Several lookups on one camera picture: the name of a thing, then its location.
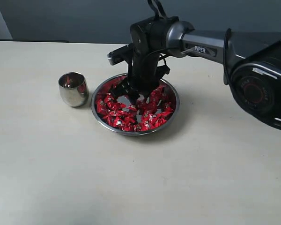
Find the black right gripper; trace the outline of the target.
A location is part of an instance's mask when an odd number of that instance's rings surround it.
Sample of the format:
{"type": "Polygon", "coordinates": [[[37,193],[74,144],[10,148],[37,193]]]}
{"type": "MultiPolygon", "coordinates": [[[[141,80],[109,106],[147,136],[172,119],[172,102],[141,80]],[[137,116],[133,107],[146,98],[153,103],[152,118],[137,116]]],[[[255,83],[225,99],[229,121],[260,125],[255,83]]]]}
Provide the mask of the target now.
{"type": "Polygon", "coordinates": [[[158,66],[160,54],[159,51],[141,54],[139,50],[134,50],[132,72],[128,75],[128,81],[121,81],[111,88],[110,94],[115,99],[128,95],[132,105],[137,105],[139,99],[147,99],[146,94],[155,90],[163,76],[170,73],[166,63],[158,66]]]}

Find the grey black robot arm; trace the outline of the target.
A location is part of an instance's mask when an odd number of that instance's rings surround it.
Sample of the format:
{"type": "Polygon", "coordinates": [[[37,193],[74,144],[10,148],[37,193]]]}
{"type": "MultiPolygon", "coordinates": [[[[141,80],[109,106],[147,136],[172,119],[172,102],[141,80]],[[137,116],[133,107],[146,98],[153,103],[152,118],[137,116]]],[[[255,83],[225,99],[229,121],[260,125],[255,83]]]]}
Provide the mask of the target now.
{"type": "Polygon", "coordinates": [[[169,73],[163,57],[201,57],[223,66],[223,82],[236,103],[262,123],[281,130],[281,32],[196,30],[177,17],[151,17],[130,27],[132,42],[108,55],[127,62],[127,77],[111,90],[135,102],[169,73]]]}

